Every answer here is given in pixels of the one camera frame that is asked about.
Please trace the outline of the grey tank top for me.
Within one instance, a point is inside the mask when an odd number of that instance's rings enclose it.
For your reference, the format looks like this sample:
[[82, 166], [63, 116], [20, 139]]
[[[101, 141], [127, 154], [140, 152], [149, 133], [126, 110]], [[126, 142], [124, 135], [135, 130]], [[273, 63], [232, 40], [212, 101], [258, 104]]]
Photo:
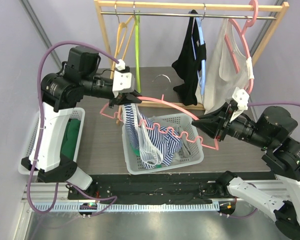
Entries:
[[159, 127], [155, 125], [155, 129], [149, 130], [148, 134], [153, 138], [153, 145], [162, 153], [162, 165], [170, 166], [173, 161], [180, 161], [180, 154], [184, 157], [191, 156], [186, 136], [177, 137], [184, 131], [179, 124], [167, 122], [157, 116], [153, 116], [150, 120], [160, 125]]

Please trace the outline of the blue striped tank top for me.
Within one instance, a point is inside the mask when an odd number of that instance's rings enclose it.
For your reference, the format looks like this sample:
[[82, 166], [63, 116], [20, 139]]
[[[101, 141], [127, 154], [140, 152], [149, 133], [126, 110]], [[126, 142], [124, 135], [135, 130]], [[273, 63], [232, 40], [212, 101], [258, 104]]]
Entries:
[[132, 149], [155, 147], [149, 131], [155, 129], [155, 125], [149, 118], [144, 116], [134, 103], [125, 104], [122, 107], [123, 125]]

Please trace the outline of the green tank top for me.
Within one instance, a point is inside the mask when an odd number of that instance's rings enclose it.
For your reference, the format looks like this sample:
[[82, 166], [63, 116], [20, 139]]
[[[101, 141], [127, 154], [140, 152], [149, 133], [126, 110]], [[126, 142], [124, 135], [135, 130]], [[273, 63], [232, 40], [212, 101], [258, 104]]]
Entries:
[[162, 154], [156, 147], [133, 148], [132, 151], [140, 158], [141, 165], [144, 169], [160, 168], [162, 165]]

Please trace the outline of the yellow hanger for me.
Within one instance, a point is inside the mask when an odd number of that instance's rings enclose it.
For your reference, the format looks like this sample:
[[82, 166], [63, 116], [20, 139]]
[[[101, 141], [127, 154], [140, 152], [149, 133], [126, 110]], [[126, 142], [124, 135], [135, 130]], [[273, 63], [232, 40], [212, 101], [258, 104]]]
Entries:
[[[115, 51], [114, 51], [114, 57], [118, 60], [119, 59], [124, 60], [125, 57], [126, 57], [129, 45], [130, 45], [132, 35], [134, 33], [134, 30], [135, 30], [136, 20], [131, 15], [126, 21], [123, 21], [123, 22], [120, 22], [120, 19], [118, 17], [118, 21], [119, 21], [119, 23], [118, 23], [118, 28], [117, 28], [116, 46], [115, 46]], [[130, 34], [128, 36], [128, 39], [125, 40], [126, 36], [127, 36], [128, 29], [129, 29], [129, 25], [131, 26], [131, 31], [130, 31]], [[120, 58], [120, 54], [121, 54], [122, 48], [124, 46], [124, 43], [125, 43], [124, 51], [123, 51], [123, 54], [121, 55], [121, 58]]]

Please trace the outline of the lime green hanger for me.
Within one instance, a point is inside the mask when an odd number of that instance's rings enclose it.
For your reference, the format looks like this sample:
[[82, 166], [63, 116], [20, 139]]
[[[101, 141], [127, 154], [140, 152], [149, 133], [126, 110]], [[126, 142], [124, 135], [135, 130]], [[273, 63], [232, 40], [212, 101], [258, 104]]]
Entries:
[[140, 78], [140, 40], [139, 40], [139, 27], [140, 18], [136, 15], [135, 3], [133, 4], [134, 28], [135, 28], [135, 79], [137, 91], [141, 92], [141, 78]]

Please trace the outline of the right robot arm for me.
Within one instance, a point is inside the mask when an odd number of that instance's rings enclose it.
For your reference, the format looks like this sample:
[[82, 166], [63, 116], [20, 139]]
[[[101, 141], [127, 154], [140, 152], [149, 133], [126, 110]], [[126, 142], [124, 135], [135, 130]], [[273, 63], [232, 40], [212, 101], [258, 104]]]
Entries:
[[291, 137], [298, 122], [283, 103], [267, 103], [257, 121], [242, 113], [235, 117], [234, 101], [192, 121], [192, 125], [221, 142], [226, 136], [246, 142], [264, 151], [262, 160], [280, 180], [290, 199], [266, 194], [231, 171], [216, 182], [216, 193], [223, 198], [238, 197], [272, 219], [287, 238], [300, 240], [300, 142]]

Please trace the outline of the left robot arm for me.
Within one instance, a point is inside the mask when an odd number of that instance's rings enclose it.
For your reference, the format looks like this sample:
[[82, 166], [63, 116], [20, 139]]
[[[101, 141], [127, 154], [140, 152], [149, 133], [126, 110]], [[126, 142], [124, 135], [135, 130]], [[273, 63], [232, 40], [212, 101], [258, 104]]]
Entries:
[[37, 171], [44, 183], [68, 182], [79, 188], [79, 194], [90, 200], [97, 192], [93, 179], [77, 163], [61, 152], [67, 124], [77, 103], [84, 96], [106, 99], [109, 106], [139, 104], [134, 76], [123, 59], [115, 59], [113, 78], [98, 73], [100, 51], [86, 46], [69, 50], [61, 70], [39, 79], [39, 125], [34, 146], [21, 165]]

